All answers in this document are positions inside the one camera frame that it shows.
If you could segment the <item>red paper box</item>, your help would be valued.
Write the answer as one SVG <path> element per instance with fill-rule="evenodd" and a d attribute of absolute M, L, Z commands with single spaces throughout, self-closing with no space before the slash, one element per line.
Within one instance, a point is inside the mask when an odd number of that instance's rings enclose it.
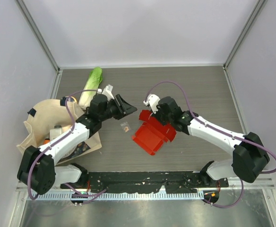
<path fill-rule="evenodd" d="M 142 125 L 132 135 L 132 140 L 149 155 L 155 155 L 164 143 L 172 142 L 176 130 L 170 125 L 162 125 L 149 110 L 142 110 L 139 115 Z"/>

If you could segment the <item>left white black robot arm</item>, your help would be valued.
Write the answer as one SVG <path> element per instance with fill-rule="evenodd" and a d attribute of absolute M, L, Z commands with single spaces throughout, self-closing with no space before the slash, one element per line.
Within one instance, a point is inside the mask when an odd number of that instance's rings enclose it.
<path fill-rule="evenodd" d="M 38 148 L 29 146 L 17 173 L 17 178 L 27 185 L 28 192 L 37 195 L 47 193 L 53 186 L 73 184 L 84 188 L 87 184 L 87 170 L 77 164 L 57 166 L 57 163 L 77 144 L 89 139 L 102 127 L 105 120 L 120 120 L 137 111 L 137 108 L 126 102 L 120 95 L 109 99 L 98 94 L 92 99 L 87 112 L 72 124 L 71 129 Z"/>

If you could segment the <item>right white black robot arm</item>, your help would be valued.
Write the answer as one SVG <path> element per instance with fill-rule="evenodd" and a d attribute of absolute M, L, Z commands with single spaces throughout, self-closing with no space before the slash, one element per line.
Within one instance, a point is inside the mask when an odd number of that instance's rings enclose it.
<path fill-rule="evenodd" d="M 161 124 L 169 123 L 176 131 L 206 140 L 231 155 L 231 159 L 210 161 L 201 169 L 200 181 L 204 186 L 210 187 L 217 180 L 229 177 L 253 183 L 269 163 L 268 153 L 257 134 L 244 135 L 211 124 L 194 112 L 181 110 L 170 96 L 150 95 L 147 100 Z"/>

